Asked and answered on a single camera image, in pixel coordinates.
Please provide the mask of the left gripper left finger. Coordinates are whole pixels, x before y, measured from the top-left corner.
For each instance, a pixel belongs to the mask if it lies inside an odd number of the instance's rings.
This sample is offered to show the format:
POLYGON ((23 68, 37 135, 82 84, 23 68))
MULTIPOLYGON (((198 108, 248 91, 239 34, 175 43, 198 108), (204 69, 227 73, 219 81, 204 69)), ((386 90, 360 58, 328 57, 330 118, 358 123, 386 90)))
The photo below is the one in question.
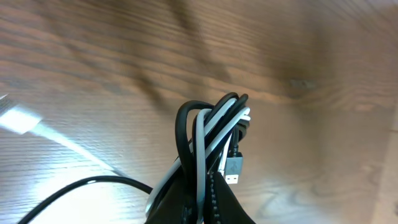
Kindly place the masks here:
POLYGON ((147 201, 146 216, 146 224, 196 224, 196 198, 181 172, 153 188, 147 201))

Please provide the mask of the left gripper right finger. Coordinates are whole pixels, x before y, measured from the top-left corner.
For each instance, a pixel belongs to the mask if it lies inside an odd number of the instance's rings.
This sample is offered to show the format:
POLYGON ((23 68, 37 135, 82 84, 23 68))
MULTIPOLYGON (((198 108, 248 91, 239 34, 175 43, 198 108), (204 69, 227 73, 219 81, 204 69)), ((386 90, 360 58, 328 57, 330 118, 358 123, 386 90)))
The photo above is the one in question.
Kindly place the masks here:
POLYGON ((219 172, 206 178, 204 224, 255 224, 219 172))

